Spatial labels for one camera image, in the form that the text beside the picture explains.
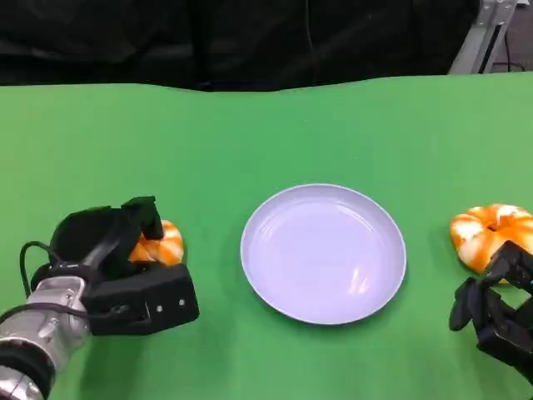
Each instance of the plush donut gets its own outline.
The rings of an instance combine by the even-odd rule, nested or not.
[[[172,222],[161,221],[165,236],[161,240],[147,240],[141,233],[139,242],[129,260],[158,261],[167,266],[178,264],[183,259],[183,240],[180,231]]]
[[[533,253],[533,217],[521,207],[492,204],[474,207],[453,218],[451,240],[461,261],[482,273],[507,240]]]

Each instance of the white plate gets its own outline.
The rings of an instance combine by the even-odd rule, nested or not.
[[[385,306],[406,271],[398,226],[376,202],[346,187],[292,187],[266,200],[241,240],[248,282],[277,311],[334,325]]]

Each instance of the black cable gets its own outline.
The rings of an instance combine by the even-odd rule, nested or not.
[[[30,290],[30,283],[27,280],[26,272],[26,252],[29,248],[41,248],[42,250],[46,251],[50,257],[54,258],[57,263],[63,263],[63,260],[43,242],[33,240],[31,242],[25,243],[20,249],[18,262],[20,266],[20,275],[22,277],[22,285],[24,286],[24,292],[26,293],[26,297],[29,297],[29,295],[32,293],[32,291]]]
[[[54,302],[29,302],[21,306],[16,306],[7,310],[2,316],[0,316],[0,325],[3,324],[7,319],[12,317],[15,314],[23,311],[54,311],[56,313],[69,314],[74,317],[88,320],[91,319],[111,319],[120,316],[125,313],[129,307],[127,305],[120,306],[119,308],[113,309],[110,312],[103,314],[88,314],[84,311],[75,310],[61,304],[56,304]]]
[[[311,36],[311,27],[309,23],[309,1],[304,0],[304,19],[306,24],[306,39],[307,46],[309,47],[309,54],[311,55],[311,61],[313,63],[313,81],[312,85],[315,86],[318,80],[318,74],[320,72],[320,58],[315,50],[315,45],[313,43],[313,38]]]
[[[21,250],[20,250],[20,256],[19,256],[19,262],[20,262],[20,274],[22,277],[22,285],[24,286],[24,292],[26,293],[26,297],[28,298],[30,294],[32,294],[32,290],[30,288],[29,281],[27,279],[27,271],[26,271],[26,252],[29,248],[41,248],[44,251],[48,253],[48,255],[53,258],[53,260],[56,263],[64,264],[64,261],[46,244],[43,242],[39,242],[37,240],[27,242],[25,243]],[[45,264],[39,268],[39,270],[42,270],[43,268],[47,267],[48,264]],[[129,309],[128,305],[121,305],[119,307],[115,307],[110,312],[102,313],[102,314],[88,314],[84,311],[75,310],[73,308],[70,308],[68,306],[63,306],[62,304],[56,304],[54,302],[29,302],[20,306],[16,306],[11,308],[10,310],[7,310],[4,314],[0,316],[0,325],[4,323],[8,318],[12,317],[13,315],[17,313],[21,313],[23,311],[54,311],[56,313],[62,313],[62,314],[69,314],[73,315],[74,317],[82,318],[82,319],[111,319],[116,318],[119,315],[125,313]]]
[[[506,34],[503,37],[504,42],[506,43],[506,56],[507,56],[507,72],[511,72],[511,50],[509,49],[509,36]]]
[[[522,64],[520,64],[519,62],[512,62],[511,61],[511,47],[509,46],[509,36],[508,36],[508,33],[509,31],[506,31],[506,34],[504,35],[503,37],[503,40],[506,44],[506,56],[507,56],[507,62],[495,62],[494,65],[507,65],[507,72],[512,72],[512,69],[511,67],[517,67],[519,68],[522,72],[525,72],[526,71],[526,67],[524,67]]]

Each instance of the green tablecloth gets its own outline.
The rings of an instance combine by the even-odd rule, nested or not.
[[[476,351],[471,328],[448,330],[468,276],[448,223],[494,202],[533,210],[532,88],[528,74],[274,93],[0,88],[0,306],[23,301],[24,241],[48,241],[69,212],[153,194],[186,239],[201,316],[152,337],[93,339],[52,399],[528,398],[525,379]],[[385,309],[339,328],[265,306],[239,261],[243,226],[263,200],[323,182],[387,209],[409,260]]]

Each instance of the plate rim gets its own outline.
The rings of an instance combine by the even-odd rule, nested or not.
[[[335,188],[335,189],[341,189],[341,190],[347,190],[348,192],[352,192],[352,193],[355,193],[363,198],[365,198],[367,201],[373,203],[374,205],[376,205],[384,214],[385,216],[389,219],[389,221],[392,223],[392,226],[395,228],[396,230],[396,233],[398,234],[398,237],[400,238],[400,242],[401,242],[401,250],[402,250],[402,260],[401,260],[401,265],[402,265],[402,269],[401,269],[401,278],[398,279],[398,282],[397,284],[395,285],[394,289],[391,291],[391,295],[389,297],[386,298],[386,300],[383,302],[383,304],[381,304],[379,307],[377,307],[374,311],[368,313],[367,315],[363,316],[363,317],[359,317],[359,318],[356,318],[356,319],[349,319],[349,320],[346,320],[346,321],[342,321],[342,322],[320,322],[320,321],[316,321],[316,320],[311,320],[311,319],[305,319],[305,318],[301,318],[301,317],[295,317],[293,315],[291,315],[290,313],[282,310],[280,307],[272,304],[272,302],[268,301],[262,294],[261,292],[256,288],[256,286],[254,285],[254,283],[252,282],[252,280],[250,279],[250,276],[248,275],[248,267],[245,265],[244,263],[244,257],[243,257],[243,253],[244,253],[244,240],[247,236],[247,232],[251,229],[250,226],[252,224],[252,220],[253,218],[256,216],[256,214],[258,214],[270,201],[274,200],[275,198],[283,195],[284,193],[286,192],[291,192],[293,190],[297,190],[297,189],[301,189],[301,188],[308,188],[308,187],[328,187],[328,188]],[[303,323],[310,323],[310,324],[313,324],[313,325],[327,325],[327,326],[332,326],[332,325],[346,325],[348,323],[354,323],[356,321],[361,321],[362,319],[365,319],[365,318],[368,318],[370,317],[371,315],[373,314],[376,314],[378,312],[380,312],[380,310],[382,310],[394,297],[395,295],[398,293],[398,290],[400,289],[404,279],[405,279],[405,276],[406,276],[406,270],[407,270],[407,249],[406,249],[406,243],[405,243],[405,240],[403,238],[403,235],[401,233],[401,230],[400,228],[398,227],[398,225],[396,224],[396,221],[394,220],[393,217],[391,217],[391,215],[387,212],[387,210],[385,210],[385,208],[383,208],[378,202],[376,202],[374,199],[372,199],[371,197],[367,196],[366,194],[364,193],[361,193],[361,192],[358,192],[357,190],[354,190],[354,189],[351,189],[349,187],[345,187],[345,186],[341,186],[341,185],[336,185],[336,184],[332,184],[332,183],[306,183],[306,184],[302,184],[302,185],[296,185],[296,186],[292,186],[292,187],[288,187],[286,189],[283,189],[281,190],[280,192],[276,192],[274,193],[273,195],[271,195],[269,198],[267,198],[264,202],[261,203],[261,205],[259,207],[257,207],[254,212],[252,213],[252,215],[250,215],[250,217],[247,219],[247,223],[246,225],[244,226],[244,229],[242,231],[242,235],[241,235],[241,243],[240,243],[240,258],[241,258],[241,267],[242,267],[242,271],[244,272],[245,276],[246,276],[246,279],[248,281],[248,284],[252,287],[253,291],[256,293],[256,295],[263,301],[265,302],[269,307],[273,308],[274,310],[276,310],[277,312],[291,318],[291,319],[294,319],[296,321],[301,321]]]

